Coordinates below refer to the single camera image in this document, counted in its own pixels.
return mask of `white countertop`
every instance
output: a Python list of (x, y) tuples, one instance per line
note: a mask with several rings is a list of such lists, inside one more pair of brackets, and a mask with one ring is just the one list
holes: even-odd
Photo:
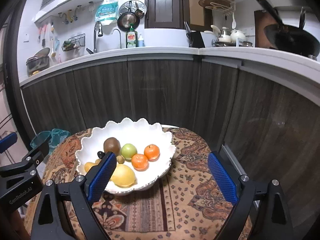
[(186, 47), (142, 47), (129, 49), (114, 49), (91, 55), (88, 54), (79, 58), (75, 58), (57, 64), (39, 72), (34, 76), (28, 77), (25, 80), (20, 81), (19, 84), (20, 86), (23, 86), (49, 73), (80, 63), (89, 62), (92, 60), (127, 55), (156, 53), (218, 56), (251, 60), (269, 65), (274, 65), (276, 67), (289, 70), (320, 84), (320, 62), (285, 51), (248, 47), (219, 47), (204, 49)]

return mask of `dish soap bottle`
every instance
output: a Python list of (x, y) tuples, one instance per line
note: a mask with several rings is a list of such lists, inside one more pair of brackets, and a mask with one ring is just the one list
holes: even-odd
[(125, 47), (135, 48), (138, 46), (138, 33), (133, 29), (133, 24), (130, 24), (130, 31), (125, 33)]
[(139, 33), (138, 47), (144, 47), (144, 39), (142, 38), (141, 33)]

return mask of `tangerine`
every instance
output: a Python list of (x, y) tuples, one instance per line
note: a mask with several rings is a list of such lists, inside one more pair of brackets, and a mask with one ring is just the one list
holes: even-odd
[(144, 149), (144, 155), (148, 158), (149, 161), (156, 160), (160, 155), (160, 149), (155, 144), (150, 144)]
[(144, 171), (148, 168), (148, 158), (143, 154), (135, 154), (131, 159), (132, 166), (137, 171)]

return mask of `trash bin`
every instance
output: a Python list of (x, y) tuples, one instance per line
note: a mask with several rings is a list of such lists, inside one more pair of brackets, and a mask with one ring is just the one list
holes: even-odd
[(42, 131), (38, 133), (30, 142), (30, 146), (34, 149), (37, 146), (41, 145), (48, 136), (51, 135), (51, 139), (48, 141), (49, 144), (49, 153), (47, 157), (44, 159), (44, 163), (47, 163), (49, 156), (52, 154), (53, 150), (62, 143), (65, 138), (69, 137), (71, 133), (69, 131), (61, 130), (61, 129), (52, 129), (51, 131)]

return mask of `electrical outlet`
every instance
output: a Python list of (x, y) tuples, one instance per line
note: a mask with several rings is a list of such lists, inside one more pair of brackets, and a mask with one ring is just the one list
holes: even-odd
[(248, 29), (249, 29), (249, 36), (255, 36), (256, 35), (255, 26), (250, 26)]
[(241, 29), (241, 31), (244, 33), (245, 36), (249, 36), (249, 28), (248, 27)]
[(23, 42), (29, 42), (29, 33), (26, 33), (23, 37)]

